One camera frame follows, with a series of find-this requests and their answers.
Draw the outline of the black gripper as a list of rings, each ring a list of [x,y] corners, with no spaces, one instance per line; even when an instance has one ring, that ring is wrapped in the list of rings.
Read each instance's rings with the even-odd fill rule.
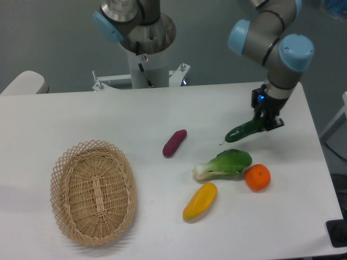
[[[276,99],[269,96],[265,90],[265,84],[262,84],[260,88],[252,90],[251,107],[254,109],[253,120],[263,118],[261,131],[269,132],[284,126],[283,120],[278,116],[288,98]]]

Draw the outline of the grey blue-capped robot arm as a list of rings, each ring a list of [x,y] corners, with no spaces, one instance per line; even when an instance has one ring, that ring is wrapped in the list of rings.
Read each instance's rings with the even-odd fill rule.
[[[299,15],[301,1],[251,1],[258,11],[252,20],[235,23],[227,45],[235,53],[267,68],[267,79],[252,92],[254,116],[232,129],[227,142],[282,127],[280,111],[312,60],[314,46],[303,35],[284,35]],[[93,14],[98,32],[127,52],[133,88],[169,87],[166,51],[176,38],[173,20],[159,1],[102,1]]]

